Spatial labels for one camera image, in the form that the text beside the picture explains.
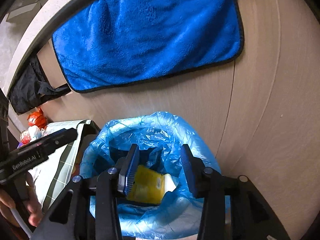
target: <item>finger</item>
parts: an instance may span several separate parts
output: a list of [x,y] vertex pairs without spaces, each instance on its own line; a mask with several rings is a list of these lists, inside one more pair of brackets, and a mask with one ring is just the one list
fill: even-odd
[[39,214],[31,214],[30,217],[29,217],[29,224],[34,226],[34,227],[37,227],[41,221],[43,217],[43,214],[42,213],[39,213]]
[[30,174],[30,172],[27,172],[27,173],[26,173],[26,181],[27,181],[27,183],[28,183],[28,185],[29,185],[30,187],[35,187],[35,184],[34,184],[34,182],[33,182],[33,177],[32,177],[32,175]]
[[16,204],[13,199],[3,189],[0,189],[0,202],[6,205],[8,208],[16,208]]
[[5,204],[3,204],[2,202],[0,202],[0,213],[11,224],[13,224],[16,227],[20,227],[19,223],[16,221],[16,219],[12,215],[10,209]]
[[36,191],[32,187],[27,187],[28,194],[29,194],[29,200],[24,201],[24,205],[26,209],[32,214],[37,213],[38,211],[41,211],[41,204],[38,201],[38,198],[36,196]]

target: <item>black bag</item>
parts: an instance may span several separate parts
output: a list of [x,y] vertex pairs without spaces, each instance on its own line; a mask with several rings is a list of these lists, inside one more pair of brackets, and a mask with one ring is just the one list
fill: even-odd
[[9,91],[9,100],[15,112],[23,114],[69,92],[71,89],[68,84],[55,89],[50,86],[37,56],[31,55],[25,61],[19,78]]

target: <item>metal screw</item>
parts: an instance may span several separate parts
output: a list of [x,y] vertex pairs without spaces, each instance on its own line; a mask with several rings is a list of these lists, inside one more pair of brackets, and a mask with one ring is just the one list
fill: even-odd
[[79,176],[79,175],[76,175],[76,176],[74,176],[73,178],[72,178],[72,181],[73,182],[79,182],[81,180],[81,176]]
[[115,167],[108,169],[109,174],[115,174],[116,172],[117,172],[117,168]]
[[241,175],[241,176],[239,177],[239,180],[240,180],[241,182],[247,182],[247,181],[248,181],[248,177],[246,177],[246,176],[244,176],[244,175]]
[[211,173],[213,172],[213,168],[211,168],[211,167],[205,167],[204,170],[203,170],[203,172],[204,172],[205,174],[211,174]]

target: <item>microfiber cloth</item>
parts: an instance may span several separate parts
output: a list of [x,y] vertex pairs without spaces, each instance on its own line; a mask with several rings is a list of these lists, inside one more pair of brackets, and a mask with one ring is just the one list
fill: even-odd
[[234,60],[236,0],[96,0],[52,35],[70,87],[87,93]]

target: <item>trash bag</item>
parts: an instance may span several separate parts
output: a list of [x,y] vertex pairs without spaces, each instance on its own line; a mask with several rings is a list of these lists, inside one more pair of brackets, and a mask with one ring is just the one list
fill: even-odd
[[[118,158],[139,145],[140,164],[161,174],[171,174],[178,181],[173,192],[165,193],[159,206],[118,203],[123,236],[143,239],[177,239],[198,233],[203,199],[195,199],[188,190],[180,160],[180,148],[188,144],[192,154],[206,167],[220,168],[212,152],[197,132],[181,117],[155,112],[135,118],[111,120],[84,152],[80,175],[97,176],[116,164]],[[226,198],[226,208],[230,205]],[[95,197],[90,201],[95,216]]]

